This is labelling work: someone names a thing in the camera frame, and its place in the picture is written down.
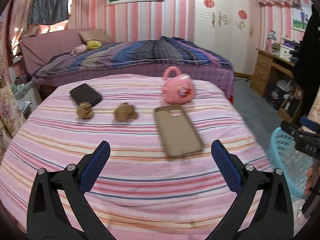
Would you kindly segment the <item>person's right hand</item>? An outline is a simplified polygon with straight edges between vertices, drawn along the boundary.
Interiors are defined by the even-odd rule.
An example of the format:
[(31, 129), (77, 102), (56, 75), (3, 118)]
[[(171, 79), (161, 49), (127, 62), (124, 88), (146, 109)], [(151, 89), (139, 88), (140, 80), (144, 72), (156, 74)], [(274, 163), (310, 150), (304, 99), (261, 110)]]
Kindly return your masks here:
[(315, 174), (315, 168), (314, 168), (314, 165), (311, 165), (306, 176), (307, 176), (307, 181), (306, 181), (306, 188), (304, 190), (304, 195), (307, 196), (309, 193), (310, 193), (310, 188), (312, 187), (313, 185), (313, 177), (314, 177), (314, 174)]

